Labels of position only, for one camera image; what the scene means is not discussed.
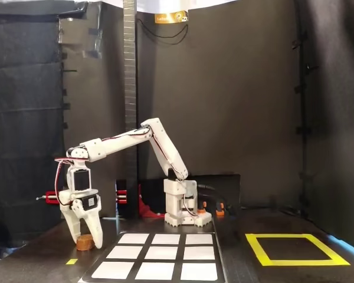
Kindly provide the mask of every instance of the black cable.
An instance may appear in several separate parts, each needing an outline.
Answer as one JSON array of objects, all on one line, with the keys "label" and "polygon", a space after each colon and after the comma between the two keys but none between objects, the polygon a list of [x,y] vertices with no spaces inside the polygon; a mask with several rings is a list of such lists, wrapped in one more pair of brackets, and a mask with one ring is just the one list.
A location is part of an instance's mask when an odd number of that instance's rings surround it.
[{"label": "black cable", "polygon": [[188,31],[189,31],[189,25],[186,24],[186,25],[184,25],[183,28],[182,28],[179,32],[177,32],[175,35],[168,35],[168,36],[158,35],[158,34],[155,34],[153,31],[151,31],[141,19],[137,19],[137,20],[141,23],[142,27],[143,27],[149,34],[153,35],[153,36],[156,37],[156,38],[163,38],[163,39],[176,38],[178,35],[180,35],[180,34],[186,29],[186,32],[183,34],[183,37],[182,37],[178,42],[174,42],[174,43],[163,42],[163,43],[168,44],[168,45],[177,45],[177,44],[181,43],[181,42],[185,39],[185,37],[187,36]]}]

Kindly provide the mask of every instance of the yellow tape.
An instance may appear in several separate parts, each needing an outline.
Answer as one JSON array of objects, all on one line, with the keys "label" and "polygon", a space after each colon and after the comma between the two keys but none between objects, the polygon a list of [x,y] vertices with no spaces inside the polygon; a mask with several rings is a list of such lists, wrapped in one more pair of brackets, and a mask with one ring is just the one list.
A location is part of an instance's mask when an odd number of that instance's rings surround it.
[{"label": "yellow tape", "polygon": [[[334,250],[311,234],[245,234],[256,257],[262,266],[331,266],[350,265]],[[321,249],[330,259],[324,260],[271,260],[258,242],[257,238],[306,238],[319,249]]]},{"label": "yellow tape", "polygon": [[71,258],[69,261],[67,261],[66,265],[72,265],[77,262],[77,258]]}]

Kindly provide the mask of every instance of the red bracket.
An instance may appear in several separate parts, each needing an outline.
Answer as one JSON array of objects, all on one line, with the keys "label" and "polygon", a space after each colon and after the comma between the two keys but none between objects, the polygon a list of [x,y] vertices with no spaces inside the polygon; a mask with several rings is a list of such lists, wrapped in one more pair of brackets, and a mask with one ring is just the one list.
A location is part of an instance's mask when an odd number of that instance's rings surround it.
[{"label": "red bracket", "polygon": [[46,203],[48,203],[49,205],[58,205],[59,201],[58,199],[50,199],[49,196],[55,196],[55,192],[53,190],[46,192]]}]

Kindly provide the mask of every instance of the white robotic arm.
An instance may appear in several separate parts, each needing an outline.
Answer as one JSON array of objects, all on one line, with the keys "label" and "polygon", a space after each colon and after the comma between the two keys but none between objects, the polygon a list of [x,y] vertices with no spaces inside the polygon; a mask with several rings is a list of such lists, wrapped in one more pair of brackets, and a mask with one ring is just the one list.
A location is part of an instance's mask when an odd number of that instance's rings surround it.
[{"label": "white robotic arm", "polygon": [[148,119],[141,128],[106,139],[94,139],[81,143],[67,151],[67,157],[56,159],[57,176],[62,163],[70,165],[67,171],[68,189],[57,193],[60,209],[65,216],[71,235],[76,242],[80,236],[80,219],[83,218],[93,236],[97,248],[102,246],[102,229],[99,219],[100,197],[91,188],[90,169],[85,162],[95,162],[119,150],[149,140],[156,157],[167,175],[164,180],[166,193],[165,222],[172,226],[195,224],[203,226],[211,221],[208,212],[197,213],[196,181],[186,180],[188,170],[176,147],[166,134],[158,118]]}]

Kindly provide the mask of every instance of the dark fabric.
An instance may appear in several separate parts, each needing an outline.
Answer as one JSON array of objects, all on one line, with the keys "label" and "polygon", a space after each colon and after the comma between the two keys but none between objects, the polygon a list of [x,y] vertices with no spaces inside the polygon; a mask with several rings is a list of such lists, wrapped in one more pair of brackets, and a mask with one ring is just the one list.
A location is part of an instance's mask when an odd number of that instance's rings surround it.
[{"label": "dark fabric", "polygon": [[354,246],[354,0],[299,1],[308,40],[309,216]]},{"label": "dark fabric", "polygon": [[84,4],[74,1],[27,1],[27,2],[0,2],[0,15],[41,16],[58,15],[80,9]]},{"label": "dark fabric", "polygon": [[6,245],[60,221],[58,206],[35,200],[54,190],[53,159],[64,152],[58,22],[34,19],[0,20],[0,243]]}]

